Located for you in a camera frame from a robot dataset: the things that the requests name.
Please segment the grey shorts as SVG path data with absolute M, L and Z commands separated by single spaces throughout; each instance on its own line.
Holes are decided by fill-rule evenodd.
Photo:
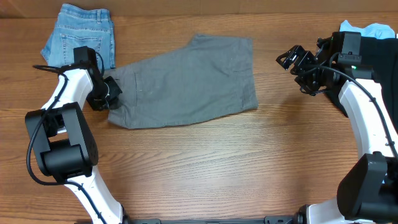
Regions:
M 108 120 L 128 129 L 202 123 L 256 109 L 253 42 L 197 34 L 184 47 L 107 70 L 122 90 Z

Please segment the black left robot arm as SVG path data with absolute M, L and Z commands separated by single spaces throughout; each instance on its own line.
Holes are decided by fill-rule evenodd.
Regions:
M 91 217 L 92 223 L 128 223 L 124 207 L 111 195 L 98 170 L 98 148 L 83 115 L 92 110 L 119 108 L 122 93 L 112 77 L 105 78 L 98 52 L 87 46 L 73 50 L 74 62 L 62 67 L 35 65 L 56 73 L 58 85 L 39 110 L 28 112 L 27 171 L 40 185 L 69 188 Z

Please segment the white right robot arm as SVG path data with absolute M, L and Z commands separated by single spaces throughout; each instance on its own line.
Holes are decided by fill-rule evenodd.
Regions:
M 358 161 L 335 198 L 305 205 L 295 223 L 397 222 L 397 39 L 334 32 L 313 54 L 296 45 L 278 56 L 304 94 L 324 93 L 350 120 Z

